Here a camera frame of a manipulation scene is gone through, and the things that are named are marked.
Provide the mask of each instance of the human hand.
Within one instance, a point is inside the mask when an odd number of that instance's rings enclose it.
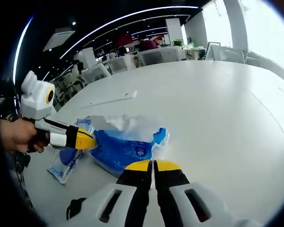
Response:
[[[27,152],[28,143],[37,134],[34,124],[30,121],[17,119],[14,122],[0,120],[0,136],[3,146],[6,150],[16,150],[20,152]],[[37,141],[34,144],[34,149],[42,153],[44,147],[48,144]]]

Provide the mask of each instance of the potted plant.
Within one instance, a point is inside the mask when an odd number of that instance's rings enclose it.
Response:
[[[174,46],[179,46],[179,47],[181,47],[181,46],[183,45],[183,39],[175,39],[175,40],[172,42],[172,44],[173,44]]]

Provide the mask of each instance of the ceiling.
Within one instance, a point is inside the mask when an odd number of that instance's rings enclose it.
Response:
[[[93,47],[95,50],[113,41],[121,33],[129,32],[133,34],[148,29],[165,27],[165,19],[174,18],[175,15],[180,19],[180,23],[184,24],[186,20],[200,12],[201,7],[208,2],[209,0],[156,0],[152,2],[135,1],[133,3],[132,0],[103,0],[92,4],[42,5],[35,13],[23,39],[16,78],[23,78],[29,70],[33,70],[39,79],[43,79],[47,72],[50,71],[46,80],[53,79],[70,66],[74,54],[83,48]],[[70,47],[96,28],[134,12],[165,6],[196,6],[199,9],[159,9],[120,19],[91,34],[60,59]],[[53,48],[52,51],[43,52],[56,29],[64,27],[69,27],[75,33],[61,46]],[[151,35],[152,32],[155,34],[166,31],[166,28],[162,28],[144,32],[140,35]],[[103,46],[101,49],[103,48],[106,50],[114,48],[114,46],[112,43]]]

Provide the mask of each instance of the desk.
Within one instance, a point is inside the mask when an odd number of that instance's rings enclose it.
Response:
[[[131,90],[136,98],[81,109],[99,96]],[[121,114],[159,117],[170,131],[165,159],[219,195],[232,213],[265,223],[283,204],[284,81],[274,73],[223,61],[141,67],[89,84],[55,117],[74,123],[87,115]],[[25,170],[32,203],[50,223],[65,220],[71,199],[116,182],[86,154],[60,185],[46,171],[56,152],[32,154]],[[155,190],[144,226],[164,226]]]

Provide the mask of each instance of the white table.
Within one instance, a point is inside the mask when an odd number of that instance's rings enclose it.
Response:
[[[138,91],[134,99],[81,109],[98,97]],[[115,74],[89,84],[57,113],[74,123],[87,115],[159,116],[170,130],[165,158],[224,199],[242,218],[267,222],[284,202],[284,81],[249,65],[221,61],[171,62]],[[65,220],[71,199],[88,197],[109,173],[86,155],[66,185],[46,171],[57,151],[32,154],[25,172],[31,200],[48,222]],[[144,226],[164,226],[150,192]]]

